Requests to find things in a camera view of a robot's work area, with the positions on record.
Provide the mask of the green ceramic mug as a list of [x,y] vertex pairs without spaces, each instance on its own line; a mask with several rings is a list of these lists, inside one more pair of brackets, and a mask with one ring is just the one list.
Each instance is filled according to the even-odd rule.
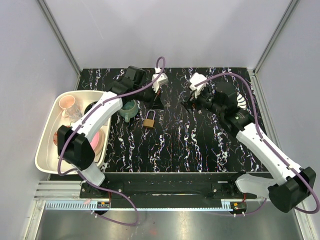
[[128,101],[118,112],[126,123],[138,114],[139,108],[135,100]]

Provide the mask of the red patterned bowl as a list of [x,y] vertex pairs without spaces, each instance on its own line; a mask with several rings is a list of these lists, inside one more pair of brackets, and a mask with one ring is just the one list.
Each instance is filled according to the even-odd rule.
[[53,143],[57,146],[58,145],[58,132],[56,131],[54,134],[53,134]]

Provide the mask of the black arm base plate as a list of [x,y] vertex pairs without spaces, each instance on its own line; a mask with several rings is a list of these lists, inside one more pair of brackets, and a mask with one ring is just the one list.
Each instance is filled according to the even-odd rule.
[[83,183],[82,199],[111,197],[111,207],[130,208],[126,195],[138,209],[209,209],[220,208],[221,200],[255,199],[253,194],[241,193],[234,184],[238,174],[232,173],[107,173],[101,187]]

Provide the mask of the blue striped white plate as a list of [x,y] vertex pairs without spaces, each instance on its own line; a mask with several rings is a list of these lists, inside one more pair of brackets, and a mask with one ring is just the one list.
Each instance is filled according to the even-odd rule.
[[237,107],[241,108],[243,110],[247,109],[247,101],[246,99],[242,96],[241,93],[237,94]]

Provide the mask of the clear drinking glass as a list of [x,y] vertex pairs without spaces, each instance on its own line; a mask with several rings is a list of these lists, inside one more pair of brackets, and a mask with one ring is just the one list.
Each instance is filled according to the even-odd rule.
[[81,119],[83,115],[77,105],[72,105],[64,110],[63,116],[76,122]]

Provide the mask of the black bowl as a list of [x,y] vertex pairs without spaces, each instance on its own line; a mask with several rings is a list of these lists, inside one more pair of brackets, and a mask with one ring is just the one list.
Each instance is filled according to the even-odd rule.
[[84,110],[84,114],[86,114],[90,109],[92,109],[97,104],[97,101],[91,102]]

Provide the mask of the pink plastic cup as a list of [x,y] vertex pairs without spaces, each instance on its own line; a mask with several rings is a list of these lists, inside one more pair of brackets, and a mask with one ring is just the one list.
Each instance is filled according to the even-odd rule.
[[59,107],[63,110],[66,110],[72,107],[76,103],[76,99],[72,95],[65,95],[59,100]]

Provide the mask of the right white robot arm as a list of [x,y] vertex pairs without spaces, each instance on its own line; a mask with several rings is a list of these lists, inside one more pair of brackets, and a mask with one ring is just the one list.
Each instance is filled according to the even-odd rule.
[[189,88],[190,96],[183,101],[183,106],[189,111],[207,110],[215,114],[222,128],[244,144],[272,176],[240,173],[227,185],[230,197],[253,194],[270,200],[278,210],[287,213],[312,196],[315,210],[306,213],[319,212],[320,200],[313,190],[316,172],[291,160],[263,133],[256,116],[248,112],[246,99],[232,83],[218,82],[210,89],[204,81],[191,82]]

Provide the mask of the pink plate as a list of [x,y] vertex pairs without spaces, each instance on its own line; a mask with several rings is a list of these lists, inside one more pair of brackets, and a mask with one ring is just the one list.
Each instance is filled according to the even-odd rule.
[[94,151],[94,153],[97,155],[101,152],[105,142],[105,134],[100,129],[93,137],[92,141],[90,142],[90,145]]

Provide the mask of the cream plastic tray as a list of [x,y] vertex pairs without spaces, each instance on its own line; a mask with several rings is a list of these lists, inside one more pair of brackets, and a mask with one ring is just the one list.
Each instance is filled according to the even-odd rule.
[[[85,108],[92,102],[98,101],[103,95],[103,91],[99,90],[74,90],[67,91],[59,95],[50,110],[45,127],[42,132],[42,136],[35,155],[35,165],[41,172],[49,174],[58,174],[58,147],[53,142],[53,135],[61,125],[73,126],[74,121],[67,117],[62,117],[63,109],[59,107],[59,101],[62,97],[71,95],[77,100],[81,113],[84,115]],[[109,118],[105,124],[100,128],[104,132],[105,140],[104,145],[100,153],[95,155],[94,162],[98,167],[101,167],[105,154],[107,151],[109,133],[111,128],[111,118]],[[66,161],[61,163],[61,171],[64,173],[73,166]]]

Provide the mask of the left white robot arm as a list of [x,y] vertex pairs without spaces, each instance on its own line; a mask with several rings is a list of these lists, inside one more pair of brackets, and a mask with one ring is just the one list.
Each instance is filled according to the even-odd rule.
[[124,74],[111,82],[97,103],[77,120],[72,127],[62,125],[57,130],[57,153],[60,161],[75,167],[84,180],[92,183],[90,192],[97,198],[108,193],[105,175],[94,162],[95,152],[91,146],[96,133],[129,101],[146,103],[149,109],[163,109],[160,100],[161,86],[168,83],[163,69],[156,68],[150,83],[146,72],[129,66]]

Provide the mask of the brass padlock silver shackle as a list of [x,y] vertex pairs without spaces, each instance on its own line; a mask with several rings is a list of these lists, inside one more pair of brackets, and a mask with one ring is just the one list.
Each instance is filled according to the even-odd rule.
[[145,116],[145,119],[143,121],[142,126],[144,128],[153,128],[155,124],[155,116],[156,116],[156,111],[153,109],[150,109]]

